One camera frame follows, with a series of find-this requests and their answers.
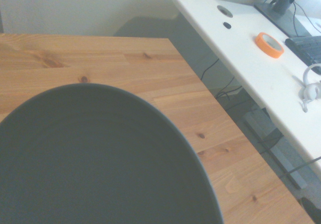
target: masking tape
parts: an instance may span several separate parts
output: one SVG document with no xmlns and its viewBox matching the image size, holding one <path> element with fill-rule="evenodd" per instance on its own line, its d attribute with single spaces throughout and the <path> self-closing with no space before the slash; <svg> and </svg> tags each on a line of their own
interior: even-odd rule
<svg viewBox="0 0 321 224">
<path fill-rule="evenodd" d="M 261 32 L 255 38 L 256 45 L 267 55 L 274 58 L 279 58 L 283 52 L 283 47 L 270 35 Z"/>
</svg>

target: keyboard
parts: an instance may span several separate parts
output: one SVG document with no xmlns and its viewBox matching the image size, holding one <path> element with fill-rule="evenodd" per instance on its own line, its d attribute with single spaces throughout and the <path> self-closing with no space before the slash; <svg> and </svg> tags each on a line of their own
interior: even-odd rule
<svg viewBox="0 0 321 224">
<path fill-rule="evenodd" d="M 292 37 L 285 40 L 286 46 L 307 66 L 321 63 L 321 36 Z M 312 69 L 321 75 L 321 67 Z"/>
</svg>

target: monitor base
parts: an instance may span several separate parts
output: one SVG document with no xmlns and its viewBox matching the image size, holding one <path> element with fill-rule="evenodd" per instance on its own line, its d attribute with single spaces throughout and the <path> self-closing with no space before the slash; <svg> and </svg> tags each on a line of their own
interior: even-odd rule
<svg viewBox="0 0 321 224">
<path fill-rule="evenodd" d="M 295 20 L 295 28 L 293 26 L 293 13 L 289 10 L 285 12 L 284 15 L 281 15 L 272 10 L 271 4 L 268 3 L 259 3 L 254 4 L 254 7 L 262 13 L 266 18 L 268 18 L 276 27 L 283 31 L 288 37 L 309 37 L 311 34 L 304 28 L 304 26 L 299 22 L 297 18 Z"/>
</svg>

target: wooden tabletop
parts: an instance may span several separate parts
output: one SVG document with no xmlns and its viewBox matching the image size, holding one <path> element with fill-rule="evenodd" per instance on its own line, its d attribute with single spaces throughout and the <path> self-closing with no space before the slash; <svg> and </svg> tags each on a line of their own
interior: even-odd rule
<svg viewBox="0 0 321 224">
<path fill-rule="evenodd" d="M 198 153 L 225 223 L 313 223 L 168 39 L 0 35 L 0 119 L 57 86 L 122 88 L 163 112 Z"/>
</svg>

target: computer monitor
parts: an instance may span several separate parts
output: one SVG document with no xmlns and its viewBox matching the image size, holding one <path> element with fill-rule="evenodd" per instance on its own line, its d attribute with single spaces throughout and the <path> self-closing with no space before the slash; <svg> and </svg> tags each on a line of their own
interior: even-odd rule
<svg viewBox="0 0 321 224">
<path fill-rule="evenodd" d="M 295 0 L 277 0 L 274 5 L 267 3 L 258 3 L 254 4 L 254 7 L 257 8 L 265 17 L 267 17 L 288 37 L 311 36 L 311 34 L 296 18 L 294 18 L 296 31 L 294 29 L 293 13 L 288 10 L 288 8 L 294 1 Z"/>
</svg>

